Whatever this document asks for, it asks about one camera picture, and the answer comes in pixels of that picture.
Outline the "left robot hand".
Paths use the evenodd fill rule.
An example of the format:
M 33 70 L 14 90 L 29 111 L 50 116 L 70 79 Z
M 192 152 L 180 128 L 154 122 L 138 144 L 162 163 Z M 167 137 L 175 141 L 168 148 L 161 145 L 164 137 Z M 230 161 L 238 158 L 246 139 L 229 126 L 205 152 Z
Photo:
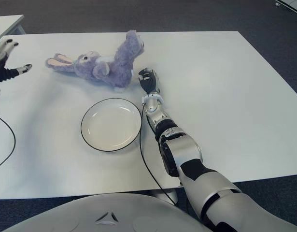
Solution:
M 13 39 L 5 39 L 0 42 L 0 83 L 27 73 L 32 68 L 32 64 L 26 64 L 13 69 L 8 69 L 5 67 L 11 51 L 16 46 L 18 46 L 18 42 L 13 41 Z

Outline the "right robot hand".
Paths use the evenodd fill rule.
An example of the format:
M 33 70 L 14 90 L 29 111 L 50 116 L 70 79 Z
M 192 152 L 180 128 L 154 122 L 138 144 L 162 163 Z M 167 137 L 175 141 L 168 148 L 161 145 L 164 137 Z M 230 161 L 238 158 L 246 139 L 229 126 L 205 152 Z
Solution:
M 153 69 L 144 68 L 141 70 L 139 72 L 139 82 L 147 94 L 160 93 L 159 78 Z

